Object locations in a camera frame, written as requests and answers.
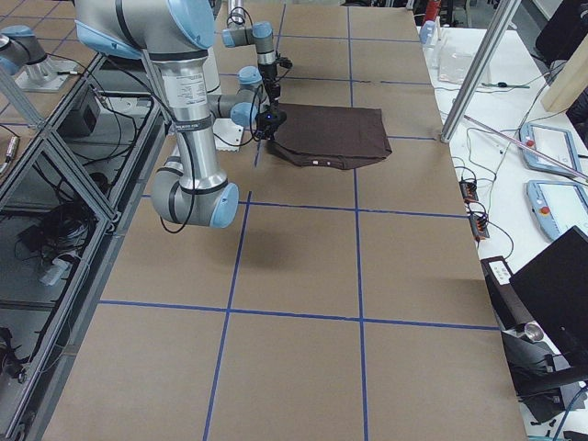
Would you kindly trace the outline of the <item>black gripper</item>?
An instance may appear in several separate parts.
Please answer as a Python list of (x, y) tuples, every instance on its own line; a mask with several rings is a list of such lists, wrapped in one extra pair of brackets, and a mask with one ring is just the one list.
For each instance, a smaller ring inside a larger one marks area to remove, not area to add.
[(256, 138), (274, 138), (279, 127), (287, 120), (287, 113), (282, 110), (266, 110), (255, 117)]
[(279, 98), (281, 95), (281, 86), (277, 74), (277, 62), (270, 64), (260, 64), (259, 72), (262, 77), (263, 86), (266, 91), (269, 104), (273, 107), (279, 106)]

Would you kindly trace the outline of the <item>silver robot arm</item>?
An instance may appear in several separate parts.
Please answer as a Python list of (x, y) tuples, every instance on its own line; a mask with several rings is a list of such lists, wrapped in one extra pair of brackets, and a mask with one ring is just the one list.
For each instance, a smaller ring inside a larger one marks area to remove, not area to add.
[(274, 46), (268, 21), (230, 24), (226, 47), (253, 45), (257, 64), (239, 72), (238, 92), (214, 95), (207, 88), (205, 63), (215, 40), (213, 9), (207, 1), (77, 1), (78, 39), (94, 51), (139, 60), (147, 58), (160, 84), (159, 98), (171, 117), (176, 146), (153, 180), (152, 204), (162, 221), (210, 228), (229, 226), (239, 189), (217, 158), (213, 124), (229, 118), (273, 138), (286, 114), (278, 106), (278, 66), (289, 61)]
[(221, 32), (227, 48), (255, 46), (257, 66), (271, 105), (280, 98), (281, 87), (277, 79), (278, 53), (274, 45), (273, 27), (268, 21), (253, 22), (242, 1), (229, 1), (226, 28)]

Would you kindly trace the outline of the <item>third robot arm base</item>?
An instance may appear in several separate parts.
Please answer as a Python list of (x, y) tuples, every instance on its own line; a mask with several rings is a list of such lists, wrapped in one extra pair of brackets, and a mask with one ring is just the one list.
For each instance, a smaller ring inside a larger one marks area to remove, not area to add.
[(27, 92), (56, 93), (79, 74), (76, 61), (52, 58), (25, 25), (1, 29), (1, 68)]

